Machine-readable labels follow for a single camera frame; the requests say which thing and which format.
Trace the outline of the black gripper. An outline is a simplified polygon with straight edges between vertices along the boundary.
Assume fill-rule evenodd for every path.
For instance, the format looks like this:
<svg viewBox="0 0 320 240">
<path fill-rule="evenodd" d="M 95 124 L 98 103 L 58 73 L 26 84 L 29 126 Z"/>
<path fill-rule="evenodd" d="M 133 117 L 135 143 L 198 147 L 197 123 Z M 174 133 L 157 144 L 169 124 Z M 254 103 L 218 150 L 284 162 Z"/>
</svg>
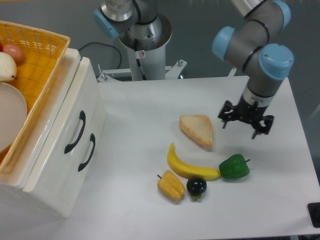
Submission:
<svg viewBox="0 0 320 240">
<path fill-rule="evenodd" d="M 218 114 L 218 118 L 223 122 L 223 129 L 226 128 L 228 122 L 233 121 L 241 121 L 250 124 L 254 129 L 251 138 L 255 139 L 257 135 L 268 135 L 272 127 L 274 116 L 263 116 L 266 109 L 267 106 L 259 106 L 258 101 L 248 103 L 244 97 L 241 96 L 236 106 L 229 100 L 226 100 Z"/>
</svg>

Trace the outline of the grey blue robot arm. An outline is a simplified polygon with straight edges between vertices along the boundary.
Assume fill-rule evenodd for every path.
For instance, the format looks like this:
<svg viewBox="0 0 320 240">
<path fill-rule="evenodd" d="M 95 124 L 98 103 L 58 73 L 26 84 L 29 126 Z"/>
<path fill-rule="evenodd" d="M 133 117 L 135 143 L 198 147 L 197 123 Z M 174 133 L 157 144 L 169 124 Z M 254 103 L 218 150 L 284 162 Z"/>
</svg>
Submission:
<svg viewBox="0 0 320 240">
<path fill-rule="evenodd" d="M 222 28 L 212 42 L 212 52 L 248 76 L 238 104 L 226 101 L 218 115 L 224 122 L 240 121 L 267 135 L 274 118 L 265 115 L 282 81 L 289 75 L 294 56 L 284 45 L 270 43 L 291 19 L 280 0 L 235 0 L 245 24 L 239 30 Z M 106 0 L 93 13 L 101 31 L 126 47 L 134 81 L 164 80 L 166 44 L 172 36 L 169 20 L 158 12 L 154 0 Z"/>
</svg>

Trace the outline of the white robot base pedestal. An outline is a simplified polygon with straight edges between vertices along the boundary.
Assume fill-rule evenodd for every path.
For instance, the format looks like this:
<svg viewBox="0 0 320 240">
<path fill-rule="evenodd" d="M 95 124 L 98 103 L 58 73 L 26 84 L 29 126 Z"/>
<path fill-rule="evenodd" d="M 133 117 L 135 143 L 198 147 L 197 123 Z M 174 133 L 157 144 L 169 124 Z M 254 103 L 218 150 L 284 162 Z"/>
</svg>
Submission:
<svg viewBox="0 0 320 240">
<path fill-rule="evenodd" d="M 165 76 L 166 45 L 172 37 L 170 21 L 158 13 L 149 24 L 134 24 L 119 35 L 127 50 L 129 67 L 134 75 L 142 67 L 149 80 L 160 80 Z"/>
</svg>

